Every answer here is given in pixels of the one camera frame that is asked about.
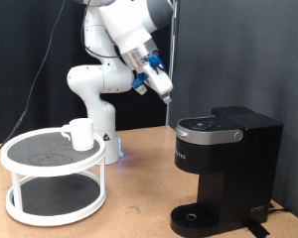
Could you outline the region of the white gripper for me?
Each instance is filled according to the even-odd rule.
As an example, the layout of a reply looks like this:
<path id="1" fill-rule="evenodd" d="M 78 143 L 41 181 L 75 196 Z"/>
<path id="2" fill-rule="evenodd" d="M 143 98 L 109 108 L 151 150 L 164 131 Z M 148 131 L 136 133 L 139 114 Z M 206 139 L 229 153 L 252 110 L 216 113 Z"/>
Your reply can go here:
<path id="1" fill-rule="evenodd" d="M 143 69 L 147 75 L 145 83 L 160 94 L 166 104 L 170 104 L 172 102 L 170 91 L 173 89 L 173 84 L 167 73 L 160 68 L 153 69 L 149 64 L 144 65 Z"/>

